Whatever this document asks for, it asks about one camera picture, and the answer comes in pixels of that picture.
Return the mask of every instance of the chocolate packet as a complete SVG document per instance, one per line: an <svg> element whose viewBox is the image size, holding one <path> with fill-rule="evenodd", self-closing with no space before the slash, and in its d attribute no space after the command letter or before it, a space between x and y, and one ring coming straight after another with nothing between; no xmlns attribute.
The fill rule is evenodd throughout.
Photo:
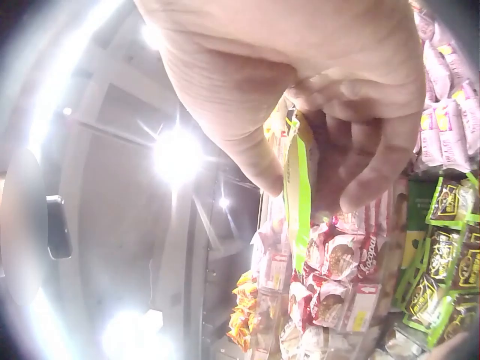
<svg viewBox="0 0 480 360"><path fill-rule="evenodd" d="M450 289L458 293L478 293L480 287L480 248L463 242L453 272Z"/></svg>
<svg viewBox="0 0 480 360"><path fill-rule="evenodd" d="M460 243L460 231L432 227L427 274L436 283L442 285L450 283Z"/></svg>
<svg viewBox="0 0 480 360"><path fill-rule="evenodd" d="M405 312L415 316L427 327L445 295L445 287L423 273L407 299Z"/></svg>
<svg viewBox="0 0 480 360"><path fill-rule="evenodd" d="M429 348L440 345L465 331L468 326L478 321L479 296L455 294L453 301L443 302L440 318L432 326L427 345Z"/></svg>
<svg viewBox="0 0 480 360"><path fill-rule="evenodd" d="M425 222L461 230L474 201L473 189L462 186L457 181L440 177Z"/></svg>

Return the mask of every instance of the plastic wrapper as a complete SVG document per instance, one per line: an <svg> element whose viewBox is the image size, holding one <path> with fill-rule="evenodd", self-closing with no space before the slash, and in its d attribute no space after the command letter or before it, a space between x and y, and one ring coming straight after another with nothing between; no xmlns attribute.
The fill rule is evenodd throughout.
<svg viewBox="0 0 480 360"><path fill-rule="evenodd" d="M280 333L280 352L283 360L296 360L301 332L290 319Z"/></svg>
<svg viewBox="0 0 480 360"><path fill-rule="evenodd" d="M382 286L358 283L351 286L345 296L343 314L337 324L341 333L365 333L376 310Z"/></svg>
<svg viewBox="0 0 480 360"><path fill-rule="evenodd" d="M460 56L455 52L451 44L441 45L437 50L444 56L450 73L452 75L452 87L456 88L460 86L465 80L465 68L462 64Z"/></svg>
<svg viewBox="0 0 480 360"><path fill-rule="evenodd" d="M423 41L431 40L435 31L435 23L422 11L414 11L413 16L420 39Z"/></svg>
<svg viewBox="0 0 480 360"><path fill-rule="evenodd" d="M420 120L421 159L425 165L434 167L443 163L440 131L432 108L423 112Z"/></svg>
<svg viewBox="0 0 480 360"><path fill-rule="evenodd" d="M453 301L443 303L441 315L433 325L429 336L428 346L439 345L462 331L467 330L473 322L478 322L479 296L455 295Z"/></svg>
<svg viewBox="0 0 480 360"><path fill-rule="evenodd" d="M396 329L387 332L384 348L395 360L415 360L423 352L422 348Z"/></svg>
<svg viewBox="0 0 480 360"><path fill-rule="evenodd" d="M453 100L445 100L435 106L444 168L469 172L465 132L458 105Z"/></svg>
<svg viewBox="0 0 480 360"><path fill-rule="evenodd" d="M452 98L459 104L467 141L467 153L475 155L480 148L480 104L469 81L454 91Z"/></svg>
<svg viewBox="0 0 480 360"><path fill-rule="evenodd" d="M302 333L305 332L307 324L311 322L310 303L312 297L313 294L302 283L294 281L290 284L288 313Z"/></svg>
<svg viewBox="0 0 480 360"><path fill-rule="evenodd" d="M437 98L440 100L448 98L452 87L450 69L445 58L432 46L430 41L426 41L423 46L423 63L432 81Z"/></svg>
<svg viewBox="0 0 480 360"><path fill-rule="evenodd" d="M461 230L474 201L473 189L462 186L460 182L440 177L426 223Z"/></svg>
<svg viewBox="0 0 480 360"><path fill-rule="evenodd" d="M327 224L314 226L310 229L310 241L307 246L305 263L316 270L320 270L324 263L325 242L332 237L332 231Z"/></svg>
<svg viewBox="0 0 480 360"><path fill-rule="evenodd" d="M290 273L290 245L283 219L266 222L253 237L252 274L258 286L283 291Z"/></svg>
<svg viewBox="0 0 480 360"><path fill-rule="evenodd" d="M431 40L432 45L439 48L440 46L451 44L452 40L452 36L447 31L446 27L438 21L435 21L435 31L433 32L433 38Z"/></svg>
<svg viewBox="0 0 480 360"><path fill-rule="evenodd" d="M433 227L431 233L426 243L429 248L427 274L436 283L448 285L460 249L460 231Z"/></svg>
<svg viewBox="0 0 480 360"><path fill-rule="evenodd" d="M437 95L435 95L435 89L433 83L428 75L427 69L425 69L425 106L424 108L429 108L432 106L432 103L437 101Z"/></svg>
<svg viewBox="0 0 480 360"><path fill-rule="evenodd" d="M383 236L365 236L360 248L360 262L357 276L359 279L379 281L380 272L386 257L386 238Z"/></svg>
<svg viewBox="0 0 480 360"><path fill-rule="evenodd" d="M357 275L363 235L338 235L325 244L321 273L332 280L350 281Z"/></svg>
<svg viewBox="0 0 480 360"><path fill-rule="evenodd" d="M390 235L392 224L392 189L385 191L381 197L353 213L338 213L330 218L329 224L341 232L354 235L376 234Z"/></svg>
<svg viewBox="0 0 480 360"><path fill-rule="evenodd" d="M313 324L335 327L343 311L347 287L313 273L307 280L307 289L314 294L310 304Z"/></svg>

